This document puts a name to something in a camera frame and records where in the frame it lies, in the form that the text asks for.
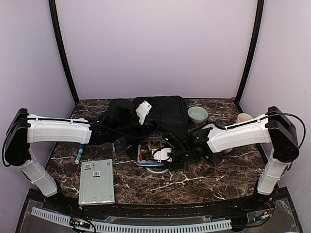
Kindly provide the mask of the dog picture book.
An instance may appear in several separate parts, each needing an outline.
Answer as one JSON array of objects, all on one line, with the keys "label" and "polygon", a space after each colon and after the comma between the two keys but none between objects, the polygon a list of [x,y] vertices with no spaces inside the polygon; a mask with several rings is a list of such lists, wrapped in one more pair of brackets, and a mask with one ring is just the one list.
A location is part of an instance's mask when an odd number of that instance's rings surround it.
[{"label": "dog picture book", "polygon": [[138,143],[137,165],[144,167],[160,167],[166,162],[158,162],[152,159],[152,150],[166,147],[166,141],[162,133],[155,133]]}]

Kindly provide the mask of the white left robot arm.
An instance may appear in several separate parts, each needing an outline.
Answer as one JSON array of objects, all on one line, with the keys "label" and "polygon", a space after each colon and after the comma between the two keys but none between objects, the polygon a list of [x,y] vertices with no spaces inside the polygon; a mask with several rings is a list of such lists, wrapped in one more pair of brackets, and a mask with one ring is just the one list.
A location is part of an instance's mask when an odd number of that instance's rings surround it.
[{"label": "white left robot arm", "polygon": [[84,145],[113,143],[121,137],[142,139],[154,134],[161,119],[149,114],[159,108],[157,103],[143,101],[135,107],[128,100],[114,100],[112,111],[95,118],[54,118],[29,114],[26,108],[18,110],[12,120],[1,149],[2,164],[17,166],[46,198],[55,210],[63,212],[70,204],[59,183],[36,160],[30,145],[37,142],[72,142]]}]

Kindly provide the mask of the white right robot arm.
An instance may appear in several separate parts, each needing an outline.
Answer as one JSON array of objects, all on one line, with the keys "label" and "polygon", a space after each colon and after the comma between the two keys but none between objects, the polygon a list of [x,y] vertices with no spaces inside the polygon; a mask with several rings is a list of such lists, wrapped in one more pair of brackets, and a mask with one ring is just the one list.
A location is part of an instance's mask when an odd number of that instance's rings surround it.
[{"label": "white right robot arm", "polygon": [[269,200],[276,183],[298,158],[304,143],[303,140],[298,141],[296,127],[289,117],[301,120],[294,114],[283,113],[276,106],[271,106],[267,113],[242,123],[219,126],[211,122],[201,128],[197,136],[170,129],[164,133],[163,139],[172,148],[168,155],[174,162],[203,156],[210,158],[230,148],[272,144],[265,169],[246,204],[246,207],[257,211]]}]

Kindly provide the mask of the black student bag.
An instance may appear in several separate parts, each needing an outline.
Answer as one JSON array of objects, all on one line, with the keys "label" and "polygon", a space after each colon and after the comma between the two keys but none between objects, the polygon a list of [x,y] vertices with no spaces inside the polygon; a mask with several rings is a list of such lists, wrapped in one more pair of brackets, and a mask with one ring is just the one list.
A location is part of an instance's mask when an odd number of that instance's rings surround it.
[{"label": "black student bag", "polygon": [[[150,118],[158,121],[158,130],[155,133],[163,134],[162,137],[166,141],[166,148],[189,150],[190,147],[187,143],[189,117],[184,99],[180,96],[137,97],[132,102],[138,104],[143,100],[151,101],[155,104]],[[147,137],[149,136],[125,138],[127,145],[126,154],[129,158],[137,158],[138,143]]]}]

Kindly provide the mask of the grey notebook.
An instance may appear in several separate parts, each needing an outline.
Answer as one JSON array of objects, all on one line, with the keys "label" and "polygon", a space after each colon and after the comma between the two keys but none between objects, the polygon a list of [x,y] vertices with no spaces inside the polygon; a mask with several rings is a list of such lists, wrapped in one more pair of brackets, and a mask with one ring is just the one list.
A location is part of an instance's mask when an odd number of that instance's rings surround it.
[{"label": "grey notebook", "polygon": [[81,163],[78,204],[114,204],[114,175],[111,159]]}]

